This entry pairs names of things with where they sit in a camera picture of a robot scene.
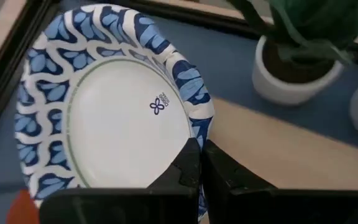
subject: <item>blue patterned paper plate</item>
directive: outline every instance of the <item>blue patterned paper plate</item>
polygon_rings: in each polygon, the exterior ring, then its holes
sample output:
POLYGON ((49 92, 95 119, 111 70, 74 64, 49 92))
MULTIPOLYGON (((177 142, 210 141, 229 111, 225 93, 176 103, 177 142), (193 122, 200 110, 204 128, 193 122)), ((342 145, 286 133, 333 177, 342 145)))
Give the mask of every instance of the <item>blue patterned paper plate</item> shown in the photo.
MULTIPOLYGON (((97 4, 56 17, 28 51, 15 115, 39 207, 74 187, 148 187, 213 105, 200 73, 137 11, 97 4)), ((199 218, 206 212, 200 196, 199 218)))

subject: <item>soil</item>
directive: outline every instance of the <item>soil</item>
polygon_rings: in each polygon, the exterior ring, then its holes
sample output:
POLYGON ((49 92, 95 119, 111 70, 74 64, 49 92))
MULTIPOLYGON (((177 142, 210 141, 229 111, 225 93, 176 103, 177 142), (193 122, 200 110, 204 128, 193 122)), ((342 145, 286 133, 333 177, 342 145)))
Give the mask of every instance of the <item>soil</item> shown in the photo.
POLYGON ((325 76, 334 65, 333 60, 305 64, 283 62, 278 55, 277 46, 271 41, 266 41, 262 57, 268 72, 286 83, 313 82, 325 76))

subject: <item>table surface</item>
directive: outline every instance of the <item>table surface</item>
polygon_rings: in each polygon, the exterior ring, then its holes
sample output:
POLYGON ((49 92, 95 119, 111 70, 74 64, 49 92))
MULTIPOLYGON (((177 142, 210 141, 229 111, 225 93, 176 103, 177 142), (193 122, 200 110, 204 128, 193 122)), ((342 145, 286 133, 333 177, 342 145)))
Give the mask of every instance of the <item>table surface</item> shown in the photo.
MULTIPOLYGON (((301 108, 281 108, 261 100, 250 84, 256 41, 154 19, 167 39, 198 66, 214 95, 210 138, 219 147, 281 188, 358 189, 358 135, 347 117, 349 98, 358 87, 357 66, 301 108), (327 106, 332 110, 328 113, 337 114, 334 119, 324 115, 327 106)), ((24 187, 13 136, 15 105, 14 95, 0 119, 0 223, 16 190, 24 187)))

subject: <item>blue and white pattern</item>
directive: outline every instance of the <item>blue and white pattern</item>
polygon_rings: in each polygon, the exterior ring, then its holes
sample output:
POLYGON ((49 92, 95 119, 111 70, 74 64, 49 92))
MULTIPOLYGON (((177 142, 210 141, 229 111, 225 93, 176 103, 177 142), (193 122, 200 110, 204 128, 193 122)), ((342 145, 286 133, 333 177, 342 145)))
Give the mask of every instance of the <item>blue and white pattern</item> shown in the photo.
POLYGON ((94 58, 86 51, 57 50, 64 59, 73 65, 74 72, 85 68, 94 62, 94 58))
MULTIPOLYGON (((175 85, 201 148, 207 140, 214 110, 203 79, 153 20, 108 4, 68 11, 28 51, 17 96, 17 150, 37 206, 60 189, 85 187, 65 154, 64 105, 76 86, 73 79, 79 80, 98 60, 114 57, 142 61, 175 85)), ((163 110, 158 98, 150 107, 155 114, 163 110)), ((205 212, 201 194, 199 217, 205 212)))
POLYGON ((30 75, 34 73, 49 73, 60 75, 63 68, 55 63, 46 50, 30 49, 27 53, 27 59, 30 61, 30 75))

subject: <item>white plate center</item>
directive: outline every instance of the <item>white plate center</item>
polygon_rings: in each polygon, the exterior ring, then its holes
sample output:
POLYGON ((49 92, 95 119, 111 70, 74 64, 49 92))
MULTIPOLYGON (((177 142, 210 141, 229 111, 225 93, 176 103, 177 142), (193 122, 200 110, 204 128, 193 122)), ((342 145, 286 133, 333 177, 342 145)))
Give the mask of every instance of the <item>white plate center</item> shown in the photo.
POLYGON ((178 95, 139 62, 98 65, 78 83, 70 105, 66 150, 90 187, 148 187, 191 137, 178 95))

